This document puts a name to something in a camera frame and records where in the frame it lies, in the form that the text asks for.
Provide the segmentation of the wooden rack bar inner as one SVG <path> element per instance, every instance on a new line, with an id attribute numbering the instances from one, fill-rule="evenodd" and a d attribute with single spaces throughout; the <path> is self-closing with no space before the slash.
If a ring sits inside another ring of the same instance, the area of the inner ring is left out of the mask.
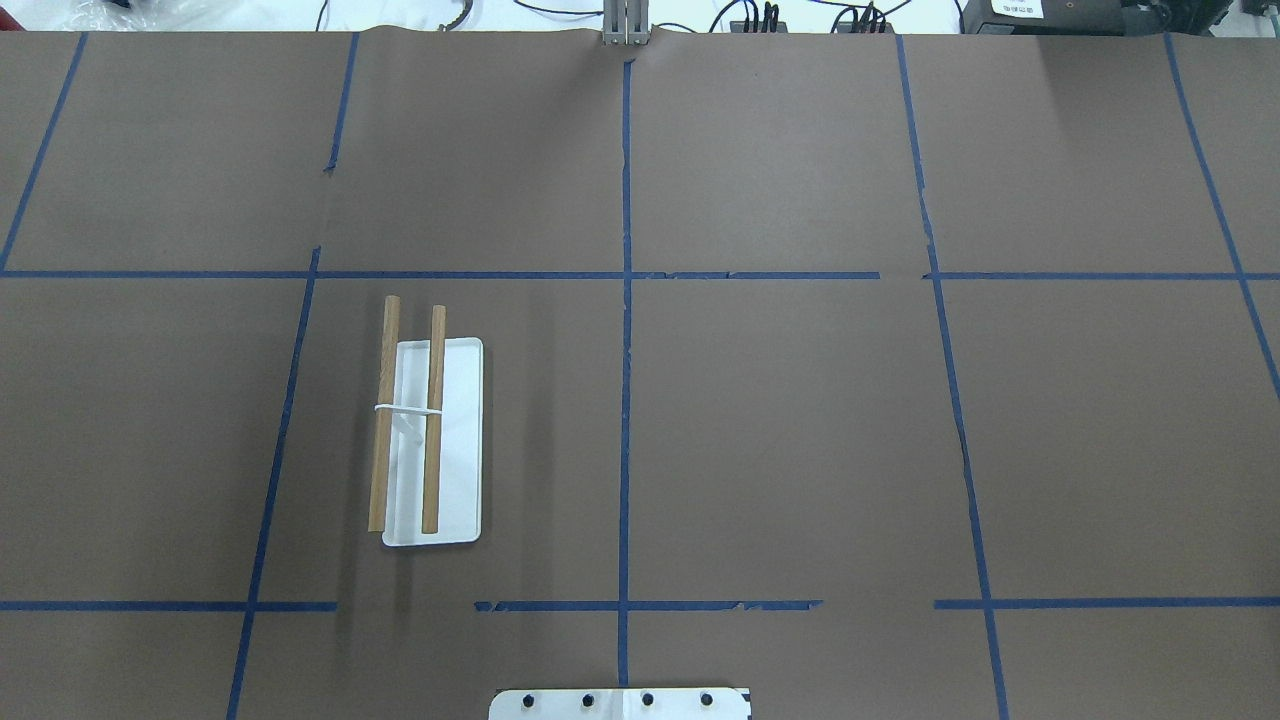
<path id="1" fill-rule="evenodd" d="M 420 529 L 424 534 L 439 532 L 442 473 L 442 410 L 444 400 L 447 307 L 431 306 L 428 393 L 422 471 L 422 510 Z"/>

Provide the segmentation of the wooden rack bar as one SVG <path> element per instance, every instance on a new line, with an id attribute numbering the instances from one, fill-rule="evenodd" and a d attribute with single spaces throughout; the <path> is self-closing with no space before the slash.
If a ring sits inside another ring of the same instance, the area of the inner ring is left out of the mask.
<path id="1" fill-rule="evenodd" d="M 428 393 L 422 471 L 422 510 L 420 529 L 424 534 L 439 532 L 442 473 L 442 410 L 444 400 L 447 307 L 431 306 Z"/>
<path id="2" fill-rule="evenodd" d="M 379 345 L 378 393 L 374 409 L 372 470 L 370 480 L 367 530 L 380 533 L 387 523 L 388 473 L 390 461 L 392 410 L 394 400 L 397 346 L 401 334 L 401 299 L 384 299 Z"/>

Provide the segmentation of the white rack base tray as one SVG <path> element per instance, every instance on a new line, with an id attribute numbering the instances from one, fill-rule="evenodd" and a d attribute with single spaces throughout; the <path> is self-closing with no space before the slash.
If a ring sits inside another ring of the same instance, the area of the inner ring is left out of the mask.
<path id="1" fill-rule="evenodd" d="M 483 533 L 484 347 L 477 338 L 444 343 L 438 529 L 422 532 L 430 343 L 397 346 L 393 400 L 376 405 L 390 414 L 385 527 L 392 548 L 471 543 Z"/>

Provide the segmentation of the wooden rack bar outer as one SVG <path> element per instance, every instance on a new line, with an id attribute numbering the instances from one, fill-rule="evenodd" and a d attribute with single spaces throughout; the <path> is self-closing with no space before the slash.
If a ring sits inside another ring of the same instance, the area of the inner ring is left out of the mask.
<path id="1" fill-rule="evenodd" d="M 397 346 L 401 334 L 401 299 L 384 299 L 379 345 L 378 393 L 374 409 L 372 470 L 370 480 L 367 530 L 380 533 L 387 523 L 388 473 L 390 461 L 392 410 L 394 400 Z"/>

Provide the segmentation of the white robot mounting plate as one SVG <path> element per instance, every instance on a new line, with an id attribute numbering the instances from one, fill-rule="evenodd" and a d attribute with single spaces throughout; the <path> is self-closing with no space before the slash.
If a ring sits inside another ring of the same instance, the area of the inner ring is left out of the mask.
<path id="1" fill-rule="evenodd" d="M 511 689 L 489 719 L 751 719 L 750 692 L 732 687 Z"/>

